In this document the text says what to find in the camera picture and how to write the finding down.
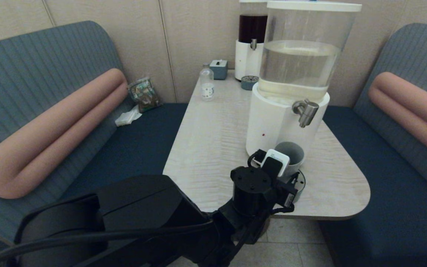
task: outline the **bottle label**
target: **bottle label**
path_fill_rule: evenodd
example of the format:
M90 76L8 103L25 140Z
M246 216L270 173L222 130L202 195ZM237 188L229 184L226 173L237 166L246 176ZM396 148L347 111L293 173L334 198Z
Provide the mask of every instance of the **bottle label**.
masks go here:
M212 98L214 96L214 85L208 83L202 86L202 98Z

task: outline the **blue upholstered bench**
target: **blue upholstered bench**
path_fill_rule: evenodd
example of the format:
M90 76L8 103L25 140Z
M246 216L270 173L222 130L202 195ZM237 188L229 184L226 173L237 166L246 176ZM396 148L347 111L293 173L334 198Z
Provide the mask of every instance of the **blue upholstered bench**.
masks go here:
M427 267L427 147L369 100L383 72L427 90L427 25L390 38L354 109L327 109L324 121L366 176L371 199L354 218L320 225L337 266Z
M0 142L111 68L123 66L95 22L0 41ZM164 104L116 128L114 120L133 105L126 99L27 196L0 198L0 250L37 207L129 176L162 173L187 104Z

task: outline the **plastic bottle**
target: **plastic bottle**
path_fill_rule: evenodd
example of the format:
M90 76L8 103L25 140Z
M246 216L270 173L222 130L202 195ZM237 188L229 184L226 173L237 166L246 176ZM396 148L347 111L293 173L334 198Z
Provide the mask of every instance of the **plastic bottle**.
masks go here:
M200 71L200 86L202 88L202 100L212 100L214 96L214 71L209 68L208 63L204 63L203 69Z

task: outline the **white dispenser base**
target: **white dispenser base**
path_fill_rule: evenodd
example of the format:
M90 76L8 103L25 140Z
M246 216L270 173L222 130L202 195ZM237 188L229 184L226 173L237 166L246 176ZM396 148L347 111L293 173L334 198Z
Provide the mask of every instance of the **white dispenser base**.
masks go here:
M311 124L305 128L299 126L299 115L293 113L291 105L282 105L264 98L258 92L258 83L253 86L249 108L246 151L249 155L261 149L274 149L280 142L295 142L307 155L315 133L322 122L330 96L326 93L320 101Z
M261 56L263 56L263 43L256 44L253 50L249 43L242 43L237 40L235 51L235 78L241 80L244 76L259 76L261 66Z

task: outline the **tile floor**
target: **tile floor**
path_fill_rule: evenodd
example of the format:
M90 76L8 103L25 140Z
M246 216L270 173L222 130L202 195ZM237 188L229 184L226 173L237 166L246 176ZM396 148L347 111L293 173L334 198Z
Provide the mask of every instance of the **tile floor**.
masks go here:
M321 230L313 220L271 219L255 245L244 245L231 267L334 267ZM169 267L197 267L179 258Z

